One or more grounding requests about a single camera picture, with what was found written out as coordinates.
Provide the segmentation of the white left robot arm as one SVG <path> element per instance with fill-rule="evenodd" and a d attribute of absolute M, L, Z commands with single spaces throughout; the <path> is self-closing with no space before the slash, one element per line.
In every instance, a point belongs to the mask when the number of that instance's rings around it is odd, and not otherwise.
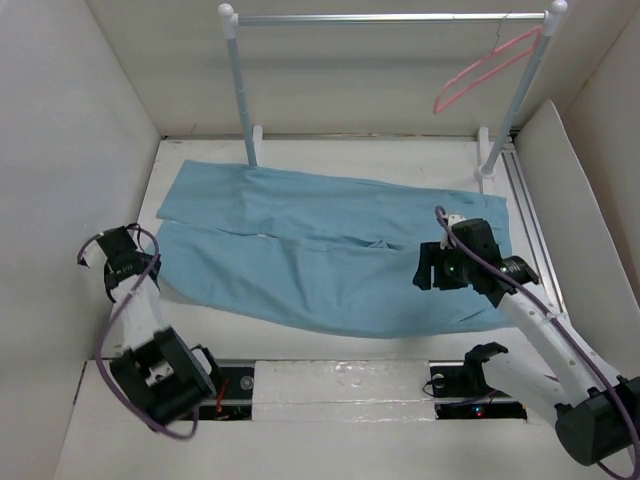
<path fill-rule="evenodd" d="M 210 351 L 188 346 L 161 313 L 161 255 L 156 238 L 139 224 L 90 237 L 76 262 L 96 244 L 105 256 L 103 282 L 114 311 L 96 345 L 96 366 L 122 405 L 152 431 L 188 440 L 169 425 L 187 415 L 198 422 L 198 407 L 217 397 L 225 380 Z"/>

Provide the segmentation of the light blue trousers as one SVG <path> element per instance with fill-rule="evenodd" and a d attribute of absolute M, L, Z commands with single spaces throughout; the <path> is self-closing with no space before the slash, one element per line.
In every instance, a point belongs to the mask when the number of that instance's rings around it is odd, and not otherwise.
<path fill-rule="evenodd" d="M 505 327 L 470 288 L 413 284 L 421 244 L 443 236 L 436 207 L 488 221 L 511 252 L 498 196 L 189 160 L 157 213 L 161 276 L 195 304 L 330 335 Z"/>

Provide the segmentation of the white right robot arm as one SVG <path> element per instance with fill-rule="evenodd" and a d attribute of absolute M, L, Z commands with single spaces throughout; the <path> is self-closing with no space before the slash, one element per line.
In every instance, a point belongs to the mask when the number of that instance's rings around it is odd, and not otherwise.
<path fill-rule="evenodd" d="M 624 377 L 580 336 L 526 261 L 502 255 L 487 221 L 449 215 L 441 206 L 435 216 L 444 236 L 421 245 L 414 285 L 423 291 L 472 288 L 524 334 L 550 369 L 537 370 L 490 342 L 465 354 L 465 387 L 476 394 L 497 390 L 531 408 L 583 466 L 603 468 L 604 459 L 625 449 L 637 464 L 639 380 Z"/>

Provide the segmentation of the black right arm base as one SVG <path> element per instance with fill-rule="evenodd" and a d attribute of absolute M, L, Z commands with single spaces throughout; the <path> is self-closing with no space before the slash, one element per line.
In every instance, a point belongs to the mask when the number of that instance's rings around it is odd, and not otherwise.
<path fill-rule="evenodd" d="M 463 360 L 429 362 L 422 391 L 434 400 L 437 420 L 528 420 L 525 406 L 490 387 L 482 367 L 508 349 L 497 342 L 473 347 Z"/>

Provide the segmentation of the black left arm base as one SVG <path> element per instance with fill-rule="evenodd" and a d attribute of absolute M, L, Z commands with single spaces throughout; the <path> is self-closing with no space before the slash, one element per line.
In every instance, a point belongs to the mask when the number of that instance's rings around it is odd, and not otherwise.
<path fill-rule="evenodd" d="M 244 421 L 252 418 L 255 386 L 255 362 L 248 360 L 216 360 L 203 345 L 191 349 L 208 373 L 213 360 L 221 372 L 215 380 L 216 396 L 199 406 L 200 421 Z"/>

